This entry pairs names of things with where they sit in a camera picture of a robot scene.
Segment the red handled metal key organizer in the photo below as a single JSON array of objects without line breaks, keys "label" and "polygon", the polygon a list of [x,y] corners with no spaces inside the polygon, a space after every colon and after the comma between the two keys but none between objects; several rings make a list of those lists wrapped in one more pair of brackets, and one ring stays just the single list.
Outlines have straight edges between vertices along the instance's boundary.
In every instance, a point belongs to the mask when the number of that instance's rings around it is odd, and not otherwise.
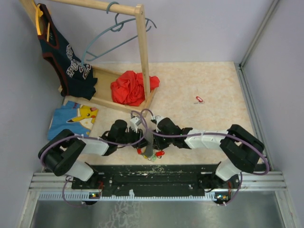
[{"label": "red handled metal key organizer", "polygon": [[145,159],[151,160],[153,152],[153,134],[148,132],[145,137],[138,143],[137,153]]}]

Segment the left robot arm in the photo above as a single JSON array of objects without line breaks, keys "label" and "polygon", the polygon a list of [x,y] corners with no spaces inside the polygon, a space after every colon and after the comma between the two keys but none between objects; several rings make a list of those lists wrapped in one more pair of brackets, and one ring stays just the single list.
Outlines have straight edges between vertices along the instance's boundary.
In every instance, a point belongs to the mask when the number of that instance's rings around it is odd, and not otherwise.
[{"label": "left robot arm", "polygon": [[135,122],[130,127],[126,121],[116,120],[100,138],[84,137],[64,129],[39,151],[38,158],[56,176],[75,177],[92,189],[98,185],[99,177],[78,157],[85,154],[109,156],[120,147],[131,146],[139,150],[149,145],[143,131],[138,128],[140,119],[135,117],[133,120]]}]

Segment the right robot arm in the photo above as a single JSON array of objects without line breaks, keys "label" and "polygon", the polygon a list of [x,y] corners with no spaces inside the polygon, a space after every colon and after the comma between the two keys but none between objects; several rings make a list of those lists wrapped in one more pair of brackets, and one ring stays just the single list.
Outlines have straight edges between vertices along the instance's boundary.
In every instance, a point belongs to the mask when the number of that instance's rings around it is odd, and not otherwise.
[{"label": "right robot arm", "polygon": [[170,145],[180,149],[208,149],[223,151],[227,159],[220,162],[212,176],[213,184],[225,187],[229,179],[241,172],[254,173],[262,155],[264,144],[238,124],[226,131],[203,131],[191,127],[180,128],[168,117],[156,116],[151,119],[156,125],[153,131],[153,148],[163,150]]}]

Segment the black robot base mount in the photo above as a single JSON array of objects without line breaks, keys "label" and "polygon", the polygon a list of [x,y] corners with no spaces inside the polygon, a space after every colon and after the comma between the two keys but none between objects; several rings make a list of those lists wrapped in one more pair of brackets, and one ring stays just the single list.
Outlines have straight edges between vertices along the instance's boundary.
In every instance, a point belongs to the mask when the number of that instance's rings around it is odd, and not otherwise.
[{"label": "black robot base mount", "polygon": [[84,182],[72,181],[74,190],[100,190],[102,196],[187,197],[226,187],[215,175],[213,165],[95,165],[94,174]]}]

